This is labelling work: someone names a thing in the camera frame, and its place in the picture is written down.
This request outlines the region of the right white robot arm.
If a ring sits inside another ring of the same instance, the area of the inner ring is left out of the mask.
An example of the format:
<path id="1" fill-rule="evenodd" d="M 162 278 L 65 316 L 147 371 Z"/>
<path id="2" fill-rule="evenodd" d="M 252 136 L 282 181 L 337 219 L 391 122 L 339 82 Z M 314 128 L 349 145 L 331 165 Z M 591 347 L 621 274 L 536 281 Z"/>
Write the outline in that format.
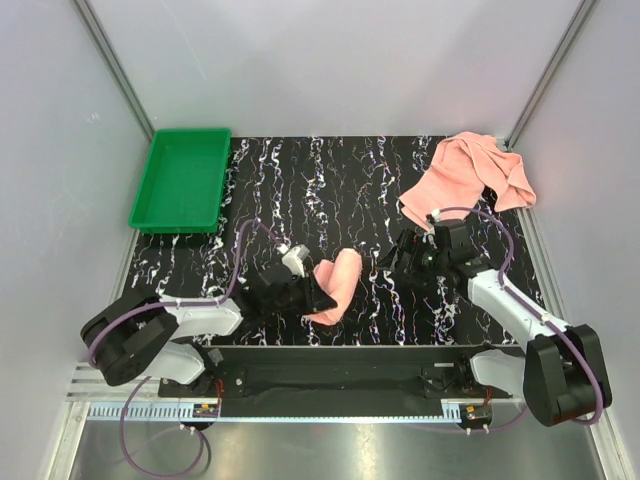
<path id="1" fill-rule="evenodd" d="M 496 320 L 523 354 L 485 350 L 454 371 L 466 396 L 488 386 L 525 401 L 534 418 L 550 427 L 566 421 L 597 423 L 612 403 L 601 342 L 586 324 L 572 326 L 526 296 L 505 266 L 480 253 L 460 219 L 440 220 L 430 235 L 401 231 L 381 267 L 416 285 L 438 277 Z"/>

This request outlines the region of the pink striped towel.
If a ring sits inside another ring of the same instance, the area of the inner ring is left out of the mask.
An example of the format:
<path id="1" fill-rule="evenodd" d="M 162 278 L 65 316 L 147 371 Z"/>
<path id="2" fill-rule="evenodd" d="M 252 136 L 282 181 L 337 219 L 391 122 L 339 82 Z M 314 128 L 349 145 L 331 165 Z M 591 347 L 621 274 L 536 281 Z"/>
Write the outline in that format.
<path id="1" fill-rule="evenodd" d="M 352 248 L 342 249 L 334 261 L 323 259 L 314 267 L 314 276 L 321 289 L 336 303 L 335 308 L 305 316 L 306 320 L 333 326 L 348 310 L 362 272 L 362 257 Z"/>

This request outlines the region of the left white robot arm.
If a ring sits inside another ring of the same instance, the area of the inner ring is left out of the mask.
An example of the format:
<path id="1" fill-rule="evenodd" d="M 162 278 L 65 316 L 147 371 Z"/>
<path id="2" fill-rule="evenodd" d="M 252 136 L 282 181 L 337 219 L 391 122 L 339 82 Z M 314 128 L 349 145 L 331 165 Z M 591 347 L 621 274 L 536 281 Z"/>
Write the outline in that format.
<path id="1" fill-rule="evenodd" d="M 236 287 L 224 301 L 160 296 L 136 287 L 89 320 L 80 330 L 87 361 L 109 386 L 148 373 L 182 384 L 196 396 L 215 386 L 216 372 L 197 347 L 183 338 L 212 335 L 236 340 L 278 316 L 309 316 L 337 306 L 328 288 L 329 261 L 302 275 L 271 266 Z"/>

